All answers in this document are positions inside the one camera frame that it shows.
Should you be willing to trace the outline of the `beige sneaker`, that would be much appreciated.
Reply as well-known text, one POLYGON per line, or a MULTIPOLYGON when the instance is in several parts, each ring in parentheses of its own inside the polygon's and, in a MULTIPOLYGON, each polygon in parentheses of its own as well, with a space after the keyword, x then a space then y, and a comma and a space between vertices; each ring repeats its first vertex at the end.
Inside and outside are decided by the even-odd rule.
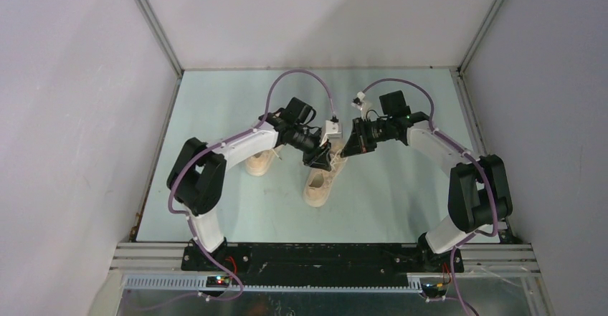
POLYGON ((245 169, 251 176, 263 176, 269 171, 270 166, 275 158, 280 158, 279 152, 284 148, 284 145, 279 145, 276 148, 264 150, 256 153, 244 162, 245 169))
POLYGON ((331 193, 333 184, 346 165, 347 158, 341 156, 346 142, 334 140, 330 149, 330 171, 312 168, 303 189, 303 200, 314 208, 323 206, 331 193))

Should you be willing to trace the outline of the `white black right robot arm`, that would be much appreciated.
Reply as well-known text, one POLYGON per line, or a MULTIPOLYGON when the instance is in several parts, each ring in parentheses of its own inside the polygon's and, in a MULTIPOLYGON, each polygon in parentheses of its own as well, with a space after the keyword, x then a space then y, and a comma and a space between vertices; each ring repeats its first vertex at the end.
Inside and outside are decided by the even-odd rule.
POLYGON ((401 91, 382 95, 380 101, 383 115, 371 120, 365 94, 358 92, 352 105, 361 116, 353 119, 341 156, 371 153, 381 142, 398 140, 428 157, 448 176, 448 215, 424 234, 427 245, 417 252, 418 265, 434 272, 445 263, 445 252, 482 234, 484 226, 493 227, 487 236, 495 235, 498 221, 511 213, 504 165, 495 155, 477 155, 461 146, 435 127, 429 115, 412 112, 401 91))

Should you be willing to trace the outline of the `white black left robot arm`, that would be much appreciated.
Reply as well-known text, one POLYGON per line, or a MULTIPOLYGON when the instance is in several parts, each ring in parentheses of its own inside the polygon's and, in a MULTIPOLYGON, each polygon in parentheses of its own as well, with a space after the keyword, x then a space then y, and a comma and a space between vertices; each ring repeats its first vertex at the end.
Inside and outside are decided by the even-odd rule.
POLYGON ((266 112, 253 128, 210 145, 197 138, 188 139, 171 169, 166 185, 170 190, 171 213, 175 201, 183 207, 193 240, 202 248, 199 261, 209 270, 221 269, 227 252, 221 247, 225 236, 220 229, 217 206, 222 197, 226 172, 249 157, 288 145, 303 154, 304 166, 331 169, 329 135, 340 135, 337 116, 322 128, 311 127, 316 111, 306 102, 292 98, 286 107, 266 112))

